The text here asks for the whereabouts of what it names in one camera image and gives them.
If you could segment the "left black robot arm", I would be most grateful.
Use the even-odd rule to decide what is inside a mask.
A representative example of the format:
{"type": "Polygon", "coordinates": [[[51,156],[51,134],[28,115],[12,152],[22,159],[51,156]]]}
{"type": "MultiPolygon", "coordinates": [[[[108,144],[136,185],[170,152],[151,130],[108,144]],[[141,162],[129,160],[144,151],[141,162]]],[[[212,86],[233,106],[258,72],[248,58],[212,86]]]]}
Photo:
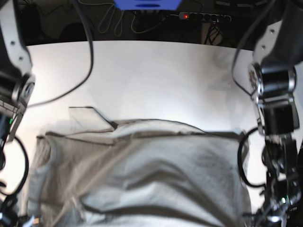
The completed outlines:
{"type": "Polygon", "coordinates": [[[256,43],[249,65],[250,89],[258,131],[265,139],[262,162],[267,168],[264,203],[255,213],[243,214],[247,227],[284,227],[287,211],[302,196],[298,151],[292,133],[300,122],[294,100],[297,74],[303,60],[303,3],[289,0],[280,21],[269,25],[256,43]]]}

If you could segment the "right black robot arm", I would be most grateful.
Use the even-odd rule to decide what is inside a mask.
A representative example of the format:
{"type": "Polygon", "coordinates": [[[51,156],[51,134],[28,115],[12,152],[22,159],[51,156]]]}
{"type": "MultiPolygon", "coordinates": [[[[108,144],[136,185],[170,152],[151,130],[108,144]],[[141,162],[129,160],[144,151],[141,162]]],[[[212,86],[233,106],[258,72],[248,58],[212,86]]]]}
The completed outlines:
{"type": "Polygon", "coordinates": [[[10,194],[1,192],[5,200],[0,202],[0,225],[2,227],[30,227],[33,216],[19,216],[15,210],[18,194],[21,192],[29,171],[29,159],[25,146],[16,136],[16,131],[29,107],[38,107],[57,101],[79,88],[83,82],[47,101],[33,105],[28,102],[35,86],[32,74],[32,60],[23,41],[18,22],[18,2],[2,0],[0,2],[0,167],[6,164],[4,146],[7,142],[16,141],[24,155],[25,170],[23,177],[10,194]]]}

